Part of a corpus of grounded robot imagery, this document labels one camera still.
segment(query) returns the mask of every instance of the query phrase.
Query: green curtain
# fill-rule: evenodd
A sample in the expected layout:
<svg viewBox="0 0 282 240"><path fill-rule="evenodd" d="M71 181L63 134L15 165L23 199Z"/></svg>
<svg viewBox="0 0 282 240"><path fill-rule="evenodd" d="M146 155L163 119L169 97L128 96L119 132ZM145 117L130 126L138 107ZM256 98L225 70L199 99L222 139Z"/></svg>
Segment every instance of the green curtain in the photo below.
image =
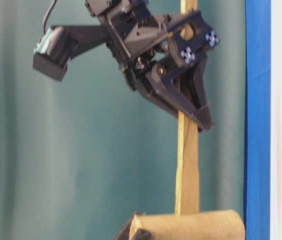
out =
<svg viewBox="0 0 282 240"><path fill-rule="evenodd" d="M32 70L49 4L0 0L0 240L112 239L135 211L174 211L177 120L129 91L105 46L62 83ZM221 39L205 74L215 127L200 135L201 209L242 214L245 1L200 9ZM60 0L49 24L98 22L84 1Z"/></svg>

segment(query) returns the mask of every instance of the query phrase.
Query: blue strip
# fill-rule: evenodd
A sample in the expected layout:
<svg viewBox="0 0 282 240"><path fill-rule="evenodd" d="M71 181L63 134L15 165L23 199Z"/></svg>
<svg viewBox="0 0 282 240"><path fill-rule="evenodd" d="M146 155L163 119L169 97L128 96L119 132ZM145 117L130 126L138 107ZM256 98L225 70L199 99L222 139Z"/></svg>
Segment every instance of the blue strip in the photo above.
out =
<svg viewBox="0 0 282 240"><path fill-rule="evenodd" d="M270 240L271 0L246 0L247 240Z"/></svg>

